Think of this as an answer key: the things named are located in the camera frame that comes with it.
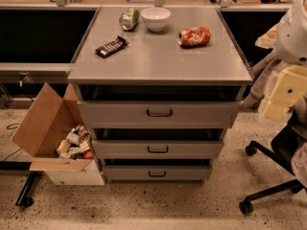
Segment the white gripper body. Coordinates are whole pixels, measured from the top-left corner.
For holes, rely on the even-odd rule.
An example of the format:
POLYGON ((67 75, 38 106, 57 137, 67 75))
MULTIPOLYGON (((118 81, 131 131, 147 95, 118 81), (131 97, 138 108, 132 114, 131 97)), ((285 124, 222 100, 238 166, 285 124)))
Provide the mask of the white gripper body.
POLYGON ((290 65, 269 77, 258 112, 264 119, 279 121, 306 92, 307 68, 290 65))

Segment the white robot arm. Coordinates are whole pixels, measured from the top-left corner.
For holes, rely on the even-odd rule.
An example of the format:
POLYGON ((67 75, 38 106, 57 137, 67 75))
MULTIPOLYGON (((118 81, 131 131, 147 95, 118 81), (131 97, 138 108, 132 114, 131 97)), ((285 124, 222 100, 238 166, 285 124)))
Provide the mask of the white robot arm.
POLYGON ((295 0, 278 23, 274 50, 284 67, 269 76, 258 112, 279 121, 307 92, 306 0, 295 0))

